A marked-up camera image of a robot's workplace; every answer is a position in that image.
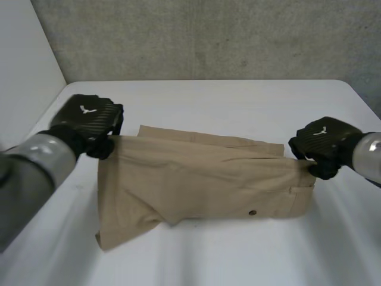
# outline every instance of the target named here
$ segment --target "table surface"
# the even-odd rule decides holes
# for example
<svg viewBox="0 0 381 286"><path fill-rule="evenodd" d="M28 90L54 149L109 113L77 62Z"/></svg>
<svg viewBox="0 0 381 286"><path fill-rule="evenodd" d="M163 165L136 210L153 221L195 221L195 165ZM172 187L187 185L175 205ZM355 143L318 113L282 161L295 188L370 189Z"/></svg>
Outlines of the table surface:
<svg viewBox="0 0 381 286"><path fill-rule="evenodd" d="M72 94L124 105L122 135L148 125L282 143L332 116L364 132L381 122L337 80L77 82L31 134L46 129ZM109 252L95 240L97 161L74 172L0 259L2 285L379 285L381 190L344 167L317 180L296 219L165 223Z"/></svg>

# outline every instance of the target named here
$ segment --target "concrete wall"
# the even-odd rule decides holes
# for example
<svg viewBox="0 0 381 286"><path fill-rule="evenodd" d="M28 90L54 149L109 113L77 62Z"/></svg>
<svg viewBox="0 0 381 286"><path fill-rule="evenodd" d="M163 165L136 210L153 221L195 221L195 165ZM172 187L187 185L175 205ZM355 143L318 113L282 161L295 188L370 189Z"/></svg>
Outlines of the concrete wall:
<svg viewBox="0 0 381 286"><path fill-rule="evenodd" d="M0 151L18 144L65 80L29 0L0 1Z"/></svg>
<svg viewBox="0 0 381 286"><path fill-rule="evenodd" d="M380 0L32 0L68 82L340 79L381 115Z"/></svg>

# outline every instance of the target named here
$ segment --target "white logo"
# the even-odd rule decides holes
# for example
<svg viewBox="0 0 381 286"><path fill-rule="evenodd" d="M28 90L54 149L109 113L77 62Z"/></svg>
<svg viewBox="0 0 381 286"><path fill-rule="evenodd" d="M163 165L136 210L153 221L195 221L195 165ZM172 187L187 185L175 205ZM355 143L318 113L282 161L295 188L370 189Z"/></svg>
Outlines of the white logo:
<svg viewBox="0 0 381 286"><path fill-rule="evenodd" d="M327 127L323 126L323 130L319 133L315 133L313 135L321 135L321 134L327 134Z"/></svg>
<svg viewBox="0 0 381 286"><path fill-rule="evenodd" d="M80 106L83 114L86 114L86 113L90 113L90 112L94 112L96 111L96 109L93 109L93 110L88 110L88 109L85 109L83 105Z"/></svg>

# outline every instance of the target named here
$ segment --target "beige trousers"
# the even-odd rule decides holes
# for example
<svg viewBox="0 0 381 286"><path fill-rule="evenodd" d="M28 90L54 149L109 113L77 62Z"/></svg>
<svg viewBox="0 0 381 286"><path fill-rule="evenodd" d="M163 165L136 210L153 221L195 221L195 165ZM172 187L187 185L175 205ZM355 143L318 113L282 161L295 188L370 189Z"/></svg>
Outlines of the beige trousers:
<svg viewBox="0 0 381 286"><path fill-rule="evenodd" d="M311 163L282 157L279 144L146 126L114 140L98 167L104 250L162 221L295 217L311 200Z"/></svg>

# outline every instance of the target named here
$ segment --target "white wall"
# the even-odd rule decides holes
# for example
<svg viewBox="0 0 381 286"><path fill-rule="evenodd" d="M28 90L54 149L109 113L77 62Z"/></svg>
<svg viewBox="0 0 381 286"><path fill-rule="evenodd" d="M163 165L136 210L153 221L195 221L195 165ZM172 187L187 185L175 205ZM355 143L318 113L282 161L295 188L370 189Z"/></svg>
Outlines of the white wall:
<svg viewBox="0 0 381 286"><path fill-rule="evenodd" d="M66 83L29 0L0 0L0 150L18 144Z"/></svg>

